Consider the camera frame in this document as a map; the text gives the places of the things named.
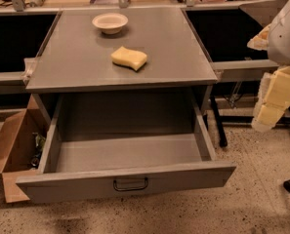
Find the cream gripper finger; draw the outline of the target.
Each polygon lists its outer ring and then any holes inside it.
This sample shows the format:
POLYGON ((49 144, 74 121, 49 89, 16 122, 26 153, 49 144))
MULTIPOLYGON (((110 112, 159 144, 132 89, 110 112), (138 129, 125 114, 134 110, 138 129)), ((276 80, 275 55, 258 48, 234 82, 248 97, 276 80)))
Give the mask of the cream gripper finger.
POLYGON ((247 43, 247 47, 257 51, 266 51, 269 46, 269 28, 270 25, 267 25, 257 35, 251 38, 247 43))
POLYGON ((290 106, 290 66, 265 73, 258 91, 251 126, 263 133, 272 129, 290 106))

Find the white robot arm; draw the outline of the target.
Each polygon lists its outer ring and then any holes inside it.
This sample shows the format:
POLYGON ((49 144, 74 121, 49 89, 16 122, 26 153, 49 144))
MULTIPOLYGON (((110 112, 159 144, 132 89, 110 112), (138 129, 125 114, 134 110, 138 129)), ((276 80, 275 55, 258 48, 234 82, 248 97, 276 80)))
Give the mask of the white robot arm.
POLYGON ((272 74, 263 75, 253 111, 251 126, 263 133, 272 129, 290 107, 290 0, 247 47, 267 51, 269 60, 279 65, 272 74))

